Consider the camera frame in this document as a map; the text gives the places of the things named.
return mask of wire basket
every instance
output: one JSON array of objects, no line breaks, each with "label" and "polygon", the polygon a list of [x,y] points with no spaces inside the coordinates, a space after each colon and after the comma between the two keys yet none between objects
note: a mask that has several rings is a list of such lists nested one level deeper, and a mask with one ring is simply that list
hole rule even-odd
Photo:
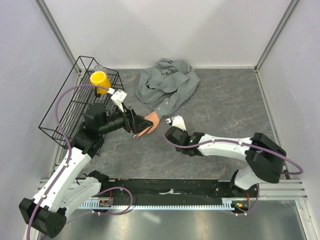
[{"label": "wire basket", "polygon": [[[49,109],[41,120],[40,125],[38,126],[40,130],[42,130],[51,139],[65,149],[67,148],[67,143],[54,121],[55,101],[60,93],[63,93],[70,87],[75,85],[90,84],[90,75],[94,72],[94,66],[97,64],[98,62],[93,57],[79,56],[77,58],[70,73],[66,77],[59,92],[57,93]],[[111,87],[115,90],[124,90],[119,72],[106,67],[104,70],[110,80]],[[83,122],[84,114],[90,104],[102,103],[106,110],[112,111],[114,106],[110,97],[110,94],[103,94],[100,97],[96,97],[93,87],[79,87],[64,96],[59,104],[58,116],[62,129],[70,141],[73,140],[73,137],[75,136],[80,124]]]}]

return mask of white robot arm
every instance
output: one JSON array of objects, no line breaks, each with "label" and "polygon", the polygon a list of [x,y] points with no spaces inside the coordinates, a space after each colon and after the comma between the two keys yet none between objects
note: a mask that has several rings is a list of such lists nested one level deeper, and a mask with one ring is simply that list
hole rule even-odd
[{"label": "white robot arm", "polygon": [[102,103],[91,104],[84,114],[84,122],[72,139],[69,162],[68,151],[46,185],[32,199],[24,198],[19,204],[20,212],[27,224],[36,207],[38,208],[32,227],[50,238],[57,236],[72,212],[87,199],[98,194],[102,184],[109,180],[108,176],[93,171],[82,184],[68,192],[80,171],[102,147],[103,135],[121,128],[129,133],[138,134],[153,125],[151,121],[137,115],[132,108],[125,107],[123,100],[127,93],[123,90],[115,92],[112,88],[108,91],[113,94],[111,100],[118,106],[117,110],[110,113]]},{"label": "white robot arm", "polygon": [[[278,183],[283,170],[284,160],[270,153],[257,151],[248,145],[256,145],[268,148],[274,152],[286,155],[271,139],[262,133],[256,133],[253,137],[226,138],[195,132],[189,136],[184,120],[177,115],[168,118],[167,123],[172,127],[166,132],[165,137],[173,144],[176,150],[189,156],[223,156],[248,162],[248,166],[237,170],[232,179],[232,188],[242,192],[260,182]],[[179,146],[199,145],[192,148],[179,148]]]}]

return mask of yellow cup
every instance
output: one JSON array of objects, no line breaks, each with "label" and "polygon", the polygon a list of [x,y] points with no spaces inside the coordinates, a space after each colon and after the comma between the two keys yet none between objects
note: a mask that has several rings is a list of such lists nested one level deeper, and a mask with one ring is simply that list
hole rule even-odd
[{"label": "yellow cup", "polygon": [[[111,88],[109,78],[104,71],[96,71],[92,73],[92,75],[90,76],[90,82],[96,86]],[[96,92],[98,94],[106,94],[108,91],[102,88],[97,88]]]}]

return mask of white wall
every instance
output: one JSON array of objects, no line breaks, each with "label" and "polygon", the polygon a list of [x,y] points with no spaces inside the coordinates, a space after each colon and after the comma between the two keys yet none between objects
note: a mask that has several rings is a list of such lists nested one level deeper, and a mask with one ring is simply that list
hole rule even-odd
[{"label": "white wall", "polygon": [[0,239],[19,240],[18,205],[48,177],[57,146],[38,125],[71,65],[33,0],[0,1],[0,23]]},{"label": "white wall", "polygon": [[290,0],[45,0],[74,56],[110,68],[160,58],[254,66]]},{"label": "white wall", "polygon": [[302,0],[260,70],[280,141],[320,223],[320,1]]}]

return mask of gray shirt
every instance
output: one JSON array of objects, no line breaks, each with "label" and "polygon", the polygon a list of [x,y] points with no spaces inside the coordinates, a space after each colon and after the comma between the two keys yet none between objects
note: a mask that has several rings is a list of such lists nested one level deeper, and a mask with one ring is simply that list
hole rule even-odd
[{"label": "gray shirt", "polygon": [[190,98],[199,81],[195,69],[185,60],[162,58],[154,67],[141,72],[135,94],[143,103],[151,104],[164,94],[173,93],[153,109],[161,119],[173,114]]}]

